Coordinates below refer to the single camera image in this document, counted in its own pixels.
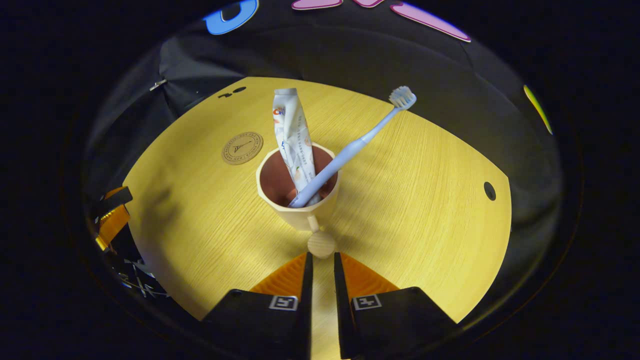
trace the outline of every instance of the wooden table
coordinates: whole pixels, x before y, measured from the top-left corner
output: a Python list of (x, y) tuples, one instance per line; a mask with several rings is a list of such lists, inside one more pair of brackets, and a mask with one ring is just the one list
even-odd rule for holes
[[(249, 290), (307, 251), (310, 233), (278, 218), (255, 183), (256, 168), (276, 148), (273, 90), (291, 87), (298, 88), (312, 140), (336, 154), (392, 108), (328, 85), (245, 78), (173, 123), (124, 182), (134, 197), (127, 204), (129, 225), (143, 259), (197, 319), (228, 290)], [(223, 146), (246, 131), (263, 136), (262, 150), (242, 165), (225, 163)], [(421, 287), (453, 320), (462, 320), (491, 285), (506, 251), (507, 177), (471, 146), (409, 111), (343, 169), (333, 221), (321, 224), (337, 250), (400, 288)], [(485, 193), (487, 181), (495, 200)], [(334, 289), (333, 257), (314, 259), (313, 359), (339, 359)]]

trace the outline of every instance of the toothbrush handle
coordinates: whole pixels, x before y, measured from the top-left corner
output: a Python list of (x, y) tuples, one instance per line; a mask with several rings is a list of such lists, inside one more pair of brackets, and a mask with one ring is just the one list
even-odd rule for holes
[(347, 145), (338, 156), (336, 156), (331, 162), (314, 177), (309, 184), (305, 186), (302, 191), (298, 193), (295, 199), (293, 199), (289, 203), (290, 208), (302, 208), (311, 199), (317, 192), (320, 190), (322, 185), (329, 181), (329, 178), (333, 176), (338, 170), (340, 170), (349, 160), (351, 160), (356, 154), (362, 150), (370, 141), (373, 139), (376, 134), (382, 130), (382, 128), (387, 125), (389, 120), (391, 120), (397, 113), (400, 112), (399, 108), (394, 108), (391, 112), (382, 119), (376, 127), (374, 127), (371, 131), (365, 134), (363, 137), (351, 142)]

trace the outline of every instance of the yellow sticker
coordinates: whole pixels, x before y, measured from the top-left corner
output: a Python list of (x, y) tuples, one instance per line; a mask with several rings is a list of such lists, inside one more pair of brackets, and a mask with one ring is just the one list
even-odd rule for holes
[(533, 105), (533, 107), (536, 108), (536, 110), (538, 111), (538, 114), (540, 114), (540, 117), (542, 118), (542, 121), (545, 122), (545, 125), (549, 133), (553, 135), (554, 132), (551, 131), (551, 125), (549, 124), (549, 120), (547, 120), (547, 116), (545, 115), (545, 112), (542, 111), (542, 106), (540, 106), (540, 103), (538, 102), (538, 100), (533, 95), (533, 93), (531, 92), (531, 90), (527, 85), (524, 86), (524, 93), (527, 94), (527, 98), (529, 99), (529, 101), (531, 101), (531, 104)]
[(254, 132), (235, 135), (222, 149), (222, 158), (230, 165), (244, 164), (262, 149), (262, 136)]

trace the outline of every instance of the cup handle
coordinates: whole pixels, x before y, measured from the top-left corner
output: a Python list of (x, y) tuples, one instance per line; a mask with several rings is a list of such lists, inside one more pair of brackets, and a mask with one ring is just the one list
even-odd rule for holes
[(311, 231), (313, 233), (320, 231), (320, 225), (318, 225), (318, 219), (316, 219), (315, 215), (311, 214), (307, 217), (307, 221), (309, 222), (309, 227), (311, 227)]

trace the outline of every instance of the toothbrush head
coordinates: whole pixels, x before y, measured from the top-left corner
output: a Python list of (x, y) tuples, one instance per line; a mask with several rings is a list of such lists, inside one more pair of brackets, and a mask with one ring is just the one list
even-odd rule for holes
[(411, 92), (409, 86), (400, 86), (389, 95), (389, 101), (400, 110), (407, 110), (415, 104), (417, 97)]

